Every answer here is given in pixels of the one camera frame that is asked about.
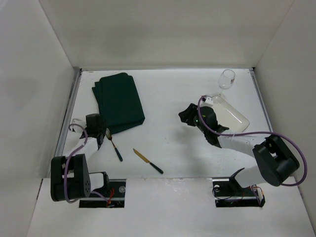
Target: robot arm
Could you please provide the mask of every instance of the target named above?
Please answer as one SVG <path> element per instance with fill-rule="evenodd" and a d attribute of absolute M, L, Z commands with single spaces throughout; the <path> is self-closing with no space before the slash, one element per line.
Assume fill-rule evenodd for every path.
<path fill-rule="evenodd" d="M 78 155 L 71 157 L 67 175 L 67 189 L 69 199 L 87 198 L 91 191 L 108 187 L 109 178 L 105 172 L 89 174 L 86 161 L 99 150 L 103 144 L 106 132 L 106 123 L 99 114 L 86 116 L 86 128 L 88 139 L 84 144 L 85 134 L 78 144 L 61 157 L 54 157 L 51 161 L 51 197 L 54 201 L 65 200 L 64 171 L 68 157 L 78 147 L 84 144 Z"/>
<path fill-rule="evenodd" d="M 200 110 L 204 122 L 214 131 L 221 134 L 234 134 L 229 128 L 218 124 L 212 109 L 211 98 L 202 104 Z M 211 145 L 242 152 L 256 159 L 258 166 L 244 169 L 235 174 L 234 179 L 241 187 L 268 182 L 279 186 L 299 168 L 299 162 L 281 138 L 264 136 L 219 136 L 209 131 L 199 120 L 197 105 L 191 104 L 179 113 L 181 122 L 197 126 Z"/>

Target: dark green towel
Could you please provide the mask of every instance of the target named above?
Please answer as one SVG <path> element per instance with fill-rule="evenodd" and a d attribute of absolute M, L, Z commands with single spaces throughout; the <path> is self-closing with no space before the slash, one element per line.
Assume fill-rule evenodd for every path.
<path fill-rule="evenodd" d="M 143 124 L 145 115 L 132 76 L 120 73 L 101 78 L 92 91 L 112 134 Z"/>

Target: white enclosure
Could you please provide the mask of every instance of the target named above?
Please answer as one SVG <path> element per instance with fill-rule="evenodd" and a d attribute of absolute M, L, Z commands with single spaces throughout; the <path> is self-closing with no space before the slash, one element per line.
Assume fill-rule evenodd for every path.
<path fill-rule="evenodd" d="M 307 156 L 315 225 L 315 12 L 314 0 L 0 0 L 0 236 L 28 233 L 73 67 L 256 67 L 274 131 Z"/>

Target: white table surface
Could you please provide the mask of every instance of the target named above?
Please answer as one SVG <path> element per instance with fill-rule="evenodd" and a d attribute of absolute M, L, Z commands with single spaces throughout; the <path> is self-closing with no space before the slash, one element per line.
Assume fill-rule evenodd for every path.
<path fill-rule="evenodd" d="M 117 178 L 182 178 L 228 176 L 256 162 L 247 155 L 219 149 L 207 143 L 198 128 L 180 122 L 178 113 L 201 95 L 220 91 L 217 80 L 223 69 L 174 69 L 83 72 L 72 118 L 98 113 L 91 88 L 100 78 L 126 72 L 133 76 L 143 106 L 141 126 L 113 136 L 124 161 L 120 162 L 112 144 L 105 140 L 88 161 L 89 172 L 106 171 Z M 234 85 L 224 90 L 226 101 L 249 121 L 246 131 L 268 131 L 253 80 L 248 69 L 234 69 Z M 64 153 L 78 142 L 79 135 L 68 132 Z M 133 148 L 160 167 L 161 175 L 144 163 Z"/>
<path fill-rule="evenodd" d="M 28 237 L 315 236 L 296 187 L 260 186 L 263 208 L 216 208 L 209 178 L 127 179 L 125 208 L 87 209 L 53 202 L 44 179 Z"/>
<path fill-rule="evenodd" d="M 217 79 L 222 71 L 125 71 L 134 77 L 145 122 L 114 135 L 124 162 L 119 162 L 108 141 L 88 161 L 90 172 L 106 171 L 111 179 L 128 178 L 125 208 L 86 209 L 78 208 L 78 202 L 53 202 L 50 180 L 45 179 L 28 237 L 315 236 L 297 187 L 260 185 L 267 201 L 264 208 L 215 207 L 208 177 L 231 175 L 241 167 L 254 165 L 255 160 L 209 145 L 197 128 L 180 122 L 178 113 L 197 103 L 201 95 L 218 92 Z M 101 77 L 120 72 L 84 72 L 73 118 L 97 113 L 91 87 Z M 268 130 L 249 70 L 235 72 L 234 86 L 224 91 L 227 102 L 250 121 L 246 131 Z M 64 151 L 77 141 L 78 136 L 70 132 Z M 164 174 L 141 161 L 132 148 L 161 167 Z"/>

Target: purple cable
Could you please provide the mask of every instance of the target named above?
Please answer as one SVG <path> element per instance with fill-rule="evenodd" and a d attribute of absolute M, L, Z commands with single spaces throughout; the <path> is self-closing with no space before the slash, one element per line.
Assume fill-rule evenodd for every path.
<path fill-rule="evenodd" d="M 92 191 L 91 194 L 96 194 L 96 195 L 98 195 L 99 197 L 103 198 L 105 201 L 108 201 L 102 194 L 100 194 L 100 193 L 97 192 L 97 191 Z"/>
<path fill-rule="evenodd" d="M 84 129 L 84 127 L 82 127 L 81 125 L 79 124 L 76 124 L 76 123 L 71 123 L 69 125 L 70 126 L 78 126 L 80 127 L 83 132 L 84 132 L 84 136 L 85 136 L 85 139 L 84 139 L 84 142 L 81 146 L 79 146 L 78 148 L 74 149 L 73 152 L 70 153 L 70 155 L 67 157 L 67 161 L 66 161 L 66 165 L 65 165 L 65 172 L 64 172 L 64 194 L 65 194 L 65 200 L 68 202 L 68 203 L 74 203 L 75 201 L 77 201 L 78 199 L 74 199 L 74 200 L 69 200 L 68 198 L 68 190 L 67 190 L 67 174 L 68 174 L 68 166 L 69 166 L 69 162 L 70 162 L 70 159 L 71 157 L 73 157 L 73 155 L 79 151 L 80 149 L 82 149 L 85 144 L 87 143 L 88 141 L 88 134 L 87 134 L 87 131 Z"/>
<path fill-rule="evenodd" d="M 307 162 L 306 162 L 306 159 L 305 159 L 305 156 L 303 154 L 303 152 L 301 151 L 301 149 L 291 140 L 289 139 L 288 137 L 280 134 L 280 133 L 277 133 L 277 132 L 264 132 L 264 131 L 259 131 L 259 132 L 245 132 L 245 133 L 236 133 L 236 134 L 222 134 L 222 133 L 218 133 L 218 132 L 215 132 L 213 129 L 211 129 L 209 126 L 207 126 L 207 124 L 204 122 L 203 118 L 202 118 L 202 114 L 201 114 L 201 110 L 200 110 L 200 103 L 201 103 L 201 100 L 205 97 L 210 97 L 208 95 L 203 95 L 201 96 L 201 98 L 198 100 L 198 103 L 197 103 L 197 113 L 198 113 L 198 117 L 199 117 L 199 120 L 202 122 L 202 124 L 209 130 L 211 131 L 212 133 L 218 135 L 218 136 L 227 136 L 227 137 L 239 137 L 239 136 L 245 136 L 245 135 L 254 135 L 254 134 L 269 134 L 269 135 L 274 135 L 274 136 L 278 136 L 278 137 L 281 137 L 283 139 L 285 139 L 286 141 L 288 141 L 297 151 L 298 153 L 300 154 L 301 158 L 302 158 L 302 161 L 303 161 L 303 165 L 304 165 L 304 173 L 303 173 L 303 176 L 301 178 L 300 181 L 298 181 L 297 183 L 294 183 L 294 184 L 281 184 L 283 186 L 287 186 L 287 187 L 293 187 L 293 186 L 298 186 L 300 185 L 301 183 L 304 182 L 304 180 L 306 179 L 306 176 L 307 176 Z"/>

